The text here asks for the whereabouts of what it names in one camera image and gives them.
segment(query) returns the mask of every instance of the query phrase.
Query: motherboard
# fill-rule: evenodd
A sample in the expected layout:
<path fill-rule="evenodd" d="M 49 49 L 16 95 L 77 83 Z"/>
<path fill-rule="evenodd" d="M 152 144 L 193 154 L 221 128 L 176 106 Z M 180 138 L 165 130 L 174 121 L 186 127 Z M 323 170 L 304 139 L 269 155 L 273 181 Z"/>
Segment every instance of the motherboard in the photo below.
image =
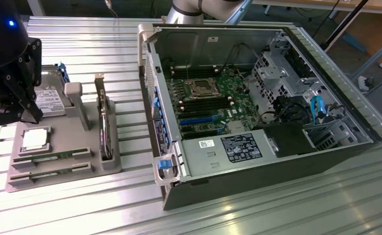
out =
<path fill-rule="evenodd" d="M 256 125 L 256 106 L 237 69 L 170 68 L 165 82 L 182 139 L 248 131 Z"/>

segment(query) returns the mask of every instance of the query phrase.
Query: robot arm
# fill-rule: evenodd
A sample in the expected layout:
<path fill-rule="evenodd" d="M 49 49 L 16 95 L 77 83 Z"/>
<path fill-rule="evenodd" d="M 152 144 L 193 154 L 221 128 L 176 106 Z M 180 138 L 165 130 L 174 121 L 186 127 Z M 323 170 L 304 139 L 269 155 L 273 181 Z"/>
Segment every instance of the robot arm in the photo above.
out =
<path fill-rule="evenodd" d="M 41 41 L 29 38 L 12 0 L 0 0 L 0 125 L 38 123 L 33 87 L 41 83 Z"/>
<path fill-rule="evenodd" d="M 202 13 L 226 24 L 237 24 L 252 0 L 173 0 L 165 23 L 202 24 Z"/>

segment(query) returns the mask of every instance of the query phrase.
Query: metal workbench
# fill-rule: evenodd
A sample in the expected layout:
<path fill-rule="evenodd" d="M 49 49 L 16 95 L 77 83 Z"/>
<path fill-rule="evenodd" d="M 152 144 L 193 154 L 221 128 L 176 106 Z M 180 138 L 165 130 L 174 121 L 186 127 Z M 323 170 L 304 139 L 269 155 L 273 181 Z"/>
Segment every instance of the metal workbench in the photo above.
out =
<path fill-rule="evenodd" d="M 96 96 L 94 73 L 105 74 L 122 172 L 6 193 L 14 125 L 0 127 L 0 233 L 382 234 L 382 145 L 323 174 L 161 210 L 136 64 L 136 26 L 142 22 L 157 20 L 30 18 L 28 33 L 42 41 L 42 64 L 65 63 L 70 81 L 82 83 L 84 100 Z M 351 83 L 344 87 L 355 99 Z M 353 104 L 361 112 L 372 109 L 364 100 Z M 382 135 L 382 117 L 368 113 L 367 118 Z"/>

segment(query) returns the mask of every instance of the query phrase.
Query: power supply label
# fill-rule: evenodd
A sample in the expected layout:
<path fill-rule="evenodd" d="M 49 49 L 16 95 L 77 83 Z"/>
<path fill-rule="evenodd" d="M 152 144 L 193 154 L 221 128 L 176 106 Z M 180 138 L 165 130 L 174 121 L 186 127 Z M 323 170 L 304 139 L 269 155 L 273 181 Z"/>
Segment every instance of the power supply label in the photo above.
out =
<path fill-rule="evenodd" d="M 224 137 L 221 143 L 230 163 L 261 158 L 252 134 Z"/>

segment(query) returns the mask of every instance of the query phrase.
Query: green circuit board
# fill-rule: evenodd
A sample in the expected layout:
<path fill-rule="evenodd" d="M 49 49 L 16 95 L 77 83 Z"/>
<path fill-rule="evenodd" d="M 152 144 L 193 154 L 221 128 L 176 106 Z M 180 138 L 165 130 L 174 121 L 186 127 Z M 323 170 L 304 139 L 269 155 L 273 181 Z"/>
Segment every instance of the green circuit board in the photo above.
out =
<path fill-rule="evenodd" d="M 198 133 L 202 131 L 214 132 L 213 135 L 228 134 L 225 124 L 230 121 L 241 121 L 245 130 L 250 128 L 257 123 L 257 113 L 254 110 L 254 105 L 252 103 L 250 97 L 245 91 L 244 80 L 241 76 L 233 72 L 233 69 L 225 68 L 220 74 L 210 78 L 209 88 L 214 87 L 218 94 L 216 97 L 230 97 L 232 105 L 226 108 L 204 110 L 208 113 L 204 117 L 185 117 L 180 118 L 182 111 L 180 110 L 180 100 L 193 100 L 192 91 L 194 87 L 192 84 L 204 81 L 206 77 L 192 78 L 192 79 L 172 79 L 166 76 L 166 86 L 169 97 L 173 105 L 173 112 L 176 115 L 176 121 L 180 128 L 180 132 L 184 133 Z M 214 117 L 212 122 L 180 125 L 181 120 L 192 120 L 198 118 Z"/>

